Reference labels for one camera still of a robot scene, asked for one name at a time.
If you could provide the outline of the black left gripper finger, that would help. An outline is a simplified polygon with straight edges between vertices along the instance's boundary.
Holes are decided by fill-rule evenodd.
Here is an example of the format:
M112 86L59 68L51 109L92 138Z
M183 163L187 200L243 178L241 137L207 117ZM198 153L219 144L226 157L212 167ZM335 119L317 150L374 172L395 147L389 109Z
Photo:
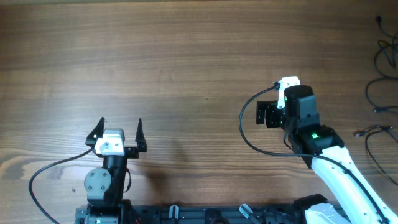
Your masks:
M139 152L147 152L147 143L143 132L142 120L139 118L135 142Z
M87 135L85 144L87 146L95 146L97 140L103 136L105 118L102 117L94 129Z

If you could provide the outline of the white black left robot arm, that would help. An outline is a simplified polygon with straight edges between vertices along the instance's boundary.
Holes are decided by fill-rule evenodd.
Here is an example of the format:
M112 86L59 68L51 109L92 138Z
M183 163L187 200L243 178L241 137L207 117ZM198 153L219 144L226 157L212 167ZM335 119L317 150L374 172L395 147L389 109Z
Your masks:
M87 173L84 187L87 192L88 205L79 208L75 214L75 224L128 224L140 223L141 217L123 198L131 183L125 186L129 159L137 159L140 153L147 152L147 143L138 121L134 146L125 145L124 130L105 128L105 119L101 118L95 128L87 135L85 144L94 154L103 159L100 168Z

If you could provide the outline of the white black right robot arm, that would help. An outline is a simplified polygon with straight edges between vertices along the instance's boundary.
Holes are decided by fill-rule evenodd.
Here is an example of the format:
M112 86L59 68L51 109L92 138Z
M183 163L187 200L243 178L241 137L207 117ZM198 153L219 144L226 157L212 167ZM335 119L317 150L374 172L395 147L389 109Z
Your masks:
M279 97L257 103L256 123L281 128L290 156L301 157L321 178L346 217L336 216L328 202L307 199L303 208L307 223L397 223L395 214L378 196L354 164L336 131L320 123L313 90L306 85L275 83Z

